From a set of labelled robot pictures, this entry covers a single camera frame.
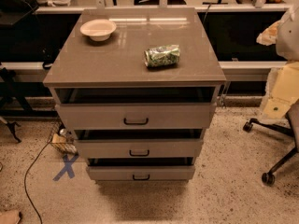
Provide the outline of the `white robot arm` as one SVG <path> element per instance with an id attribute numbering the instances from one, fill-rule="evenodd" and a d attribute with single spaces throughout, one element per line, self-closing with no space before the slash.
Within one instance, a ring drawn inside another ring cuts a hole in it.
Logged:
<path id="1" fill-rule="evenodd" d="M 277 78 L 263 106 L 270 119 L 281 119 L 299 99 L 299 6 L 289 8 L 256 41 L 265 46 L 276 45 L 276 52 L 287 60 L 278 69 Z"/>

